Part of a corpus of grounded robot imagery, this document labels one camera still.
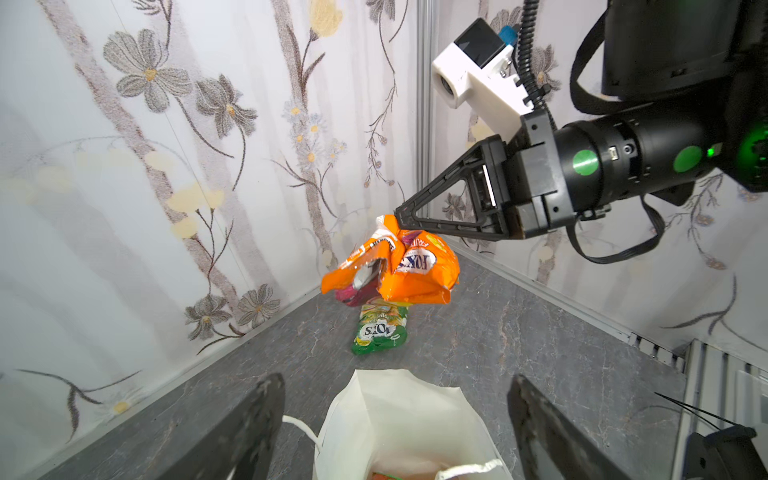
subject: snack bag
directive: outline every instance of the snack bag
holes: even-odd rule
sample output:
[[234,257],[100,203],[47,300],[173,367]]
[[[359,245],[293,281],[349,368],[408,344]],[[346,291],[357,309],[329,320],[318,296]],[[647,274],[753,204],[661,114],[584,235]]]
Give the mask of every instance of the snack bag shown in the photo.
[[[384,300],[407,303],[448,303],[458,279],[458,259],[437,235],[400,230],[394,215],[376,219],[378,227],[338,269],[323,277],[321,290],[344,290],[359,270],[379,260],[378,291]],[[353,298],[354,291],[344,293]]]
[[368,300],[360,309],[357,336],[352,353],[363,355],[391,349],[406,342],[406,320],[410,303],[388,302],[383,298]]
[[397,477],[390,477],[388,475],[384,475],[383,473],[373,472],[373,477],[371,477],[371,480],[400,480]]

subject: green snack bag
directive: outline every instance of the green snack bag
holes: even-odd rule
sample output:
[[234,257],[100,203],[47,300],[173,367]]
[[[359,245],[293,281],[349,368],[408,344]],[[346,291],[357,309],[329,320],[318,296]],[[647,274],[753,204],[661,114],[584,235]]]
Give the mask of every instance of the green snack bag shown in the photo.
[[358,332],[352,343],[352,353],[363,355],[391,349],[406,342],[406,319],[410,303],[370,299],[360,309]]

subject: yellow flower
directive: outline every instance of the yellow flower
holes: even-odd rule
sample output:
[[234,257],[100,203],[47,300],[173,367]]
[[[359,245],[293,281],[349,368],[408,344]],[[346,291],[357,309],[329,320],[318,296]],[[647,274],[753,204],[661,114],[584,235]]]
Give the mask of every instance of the yellow flower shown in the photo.
[[132,167],[136,164],[136,155],[124,148],[110,148],[104,162],[110,167]]
[[0,193],[22,204],[33,204],[38,198],[38,188],[23,178],[0,177]]
[[161,153],[157,150],[152,150],[144,155],[144,161],[147,162],[147,165],[150,167],[161,172],[170,172],[174,167],[174,159],[170,155]]
[[57,194],[70,192],[74,183],[69,171],[57,165],[40,167],[36,180],[38,185]]
[[222,190],[205,190],[200,184],[194,184],[191,187],[178,190],[171,195],[165,204],[177,212],[191,214],[195,210],[209,208],[218,208],[224,202],[224,192]]
[[336,8],[336,0],[311,0],[310,25],[319,37],[336,33],[344,14]]
[[197,233],[197,222],[192,217],[186,217],[181,222],[176,222],[171,225],[170,231],[178,239],[190,238]]

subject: green circular sticker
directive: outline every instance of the green circular sticker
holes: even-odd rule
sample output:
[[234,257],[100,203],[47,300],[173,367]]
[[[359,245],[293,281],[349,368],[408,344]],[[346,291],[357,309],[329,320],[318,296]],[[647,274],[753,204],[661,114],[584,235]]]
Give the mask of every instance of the green circular sticker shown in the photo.
[[699,147],[695,145],[685,147],[674,158],[674,164],[672,164],[672,168],[674,168],[674,170],[679,174],[687,172],[699,164],[701,161],[701,155],[702,152]]
[[598,165],[600,161],[592,150],[581,150],[574,155],[574,170],[579,175],[592,175],[598,171]]

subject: white paper bag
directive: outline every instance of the white paper bag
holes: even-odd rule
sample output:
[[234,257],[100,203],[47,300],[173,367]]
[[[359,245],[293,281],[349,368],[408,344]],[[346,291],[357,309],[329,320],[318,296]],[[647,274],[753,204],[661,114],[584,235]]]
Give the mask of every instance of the white paper bag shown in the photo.
[[[333,400],[315,450],[315,480],[370,480],[372,472],[434,480],[441,470],[500,459],[459,388],[408,370],[356,370]],[[506,465],[466,480],[511,480]]]

